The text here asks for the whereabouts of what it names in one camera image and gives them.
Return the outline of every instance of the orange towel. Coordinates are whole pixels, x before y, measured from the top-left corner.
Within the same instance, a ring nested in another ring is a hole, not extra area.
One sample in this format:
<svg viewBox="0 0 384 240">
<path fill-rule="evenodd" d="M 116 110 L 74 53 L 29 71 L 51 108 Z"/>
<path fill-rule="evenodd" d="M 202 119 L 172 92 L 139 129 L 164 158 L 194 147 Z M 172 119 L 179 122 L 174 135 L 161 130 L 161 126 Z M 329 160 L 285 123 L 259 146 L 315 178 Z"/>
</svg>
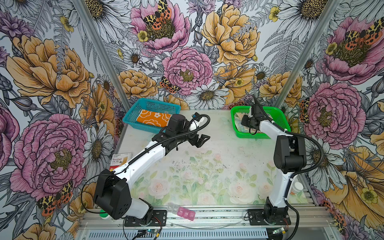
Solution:
<svg viewBox="0 0 384 240">
<path fill-rule="evenodd" d="M 142 109 L 136 121 L 156 127 L 165 127 L 168 125 L 172 114 L 156 113 Z"/>
</svg>

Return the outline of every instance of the butterfly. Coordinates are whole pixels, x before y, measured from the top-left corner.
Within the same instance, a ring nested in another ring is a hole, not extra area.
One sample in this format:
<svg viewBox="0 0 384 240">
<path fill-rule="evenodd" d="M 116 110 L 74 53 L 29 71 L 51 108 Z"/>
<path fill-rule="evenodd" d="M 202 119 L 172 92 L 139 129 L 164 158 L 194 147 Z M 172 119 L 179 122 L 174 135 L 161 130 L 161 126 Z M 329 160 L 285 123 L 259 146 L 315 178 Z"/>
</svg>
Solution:
<svg viewBox="0 0 384 240">
<path fill-rule="evenodd" d="M 159 0 L 155 14 L 148 15 L 143 20 L 146 25 L 152 26 L 153 30 L 160 30 L 162 23 L 166 23 L 171 16 L 172 10 L 168 7 L 167 0 Z"/>
<path fill-rule="evenodd" d="M 344 215 L 341 214 L 339 210 L 332 207 L 330 202 L 327 200 L 322 200 L 319 205 L 327 208 L 327 210 L 331 213 L 331 216 L 333 218 L 333 221 L 335 222 L 337 229 L 342 235 L 345 235 L 347 222 L 345 221 Z"/>
<path fill-rule="evenodd" d="M 308 116 L 308 106 L 310 104 L 310 98 L 306 98 L 304 100 L 301 101 L 300 103 L 300 121 L 303 122 L 303 123 L 309 123 L 310 122 L 310 118 Z"/>
<path fill-rule="evenodd" d="M 165 88 L 169 93 L 177 93 L 180 90 L 180 87 L 172 85 L 166 77 L 161 78 L 159 85 L 161 88 Z"/>
<path fill-rule="evenodd" d="M 360 48 L 363 44 L 372 45 L 377 42 L 383 35 L 381 30 L 384 28 L 384 17 L 374 22 L 368 29 L 358 31 L 348 31 L 345 33 L 345 48 L 349 51 L 354 50 L 357 46 Z"/>
<path fill-rule="evenodd" d="M 73 196 L 73 183 L 68 182 L 63 189 L 56 195 L 45 196 L 37 201 L 37 206 L 42 210 L 41 215 L 48 217 L 53 214 L 56 208 L 61 208 L 61 205 L 69 203 Z"/>
</svg>

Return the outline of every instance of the clear plastic container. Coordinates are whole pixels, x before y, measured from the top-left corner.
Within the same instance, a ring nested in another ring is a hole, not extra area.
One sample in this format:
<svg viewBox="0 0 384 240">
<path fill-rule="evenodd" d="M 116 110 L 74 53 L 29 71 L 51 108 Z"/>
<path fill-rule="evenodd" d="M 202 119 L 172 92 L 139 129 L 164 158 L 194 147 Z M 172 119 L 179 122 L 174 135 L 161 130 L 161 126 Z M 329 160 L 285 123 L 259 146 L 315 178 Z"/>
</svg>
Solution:
<svg viewBox="0 0 384 240">
<path fill-rule="evenodd" d="M 195 219 L 195 215 L 196 215 L 196 213 L 194 211 L 183 208 L 183 207 L 181 207 L 177 204 L 174 204 L 172 202 L 168 203 L 167 212 L 176 214 L 177 216 L 183 217 L 183 218 L 188 219 L 190 221 L 193 221 Z"/>
</svg>

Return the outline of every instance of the white table surface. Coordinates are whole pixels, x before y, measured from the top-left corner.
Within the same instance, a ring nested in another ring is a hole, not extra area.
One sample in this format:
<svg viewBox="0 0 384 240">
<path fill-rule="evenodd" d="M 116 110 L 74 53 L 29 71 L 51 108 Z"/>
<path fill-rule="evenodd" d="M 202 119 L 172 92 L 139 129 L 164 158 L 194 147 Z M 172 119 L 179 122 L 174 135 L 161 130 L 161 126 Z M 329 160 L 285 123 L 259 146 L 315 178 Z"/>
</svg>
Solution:
<svg viewBox="0 0 384 240">
<path fill-rule="evenodd" d="M 187 120 L 196 110 L 181 111 Z M 198 110 L 211 118 L 199 131 L 211 138 L 196 148 L 188 142 L 173 149 L 151 166 L 131 189 L 133 198 L 154 206 L 264 204 L 273 187 L 275 142 L 271 139 L 241 139 L 235 135 L 230 111 Z M 139 153 L 155 134 L 127 126 L 118 153 Z M 307 204 L 300 192 L 289 202 Z"/>
</svg>

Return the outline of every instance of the floral wallpaper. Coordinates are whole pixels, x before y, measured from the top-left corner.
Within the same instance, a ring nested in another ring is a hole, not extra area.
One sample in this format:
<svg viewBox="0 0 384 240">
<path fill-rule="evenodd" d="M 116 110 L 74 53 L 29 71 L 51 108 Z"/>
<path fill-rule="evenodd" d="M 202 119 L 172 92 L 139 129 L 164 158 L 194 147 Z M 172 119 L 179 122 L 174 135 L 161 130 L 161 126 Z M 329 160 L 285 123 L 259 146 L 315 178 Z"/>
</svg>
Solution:
<svg viewBox="0 0 384 240">
<path fill-rule="evenodd" d="M 71 0 L 62 2 L 69 24 L 86 32 Z M 253 93 L 274 104 L 327 0 L 85 2 L 132 104 L 151 98 L 182 109 L 231 109 L 249 105 Z"/>
<path fill-rule="evenodd" d="M 326 161 L 306 177 L 344 239 L 384 238 L 383 4 L 343 1 L 290 91 L 297 101 L 281 106 L 295 132 L 324 148 Z M 319 151 L 306 149 L 309 167 Z"/>
<path fill-rule="evenodd" d="M 0 1 L 3 239 L 75 239 L 79 192 L 119 141 L 125 109 L 74 17 L 63 0 Z M 87 207 L 95 187 L 85 186 Z"/>
</svg>

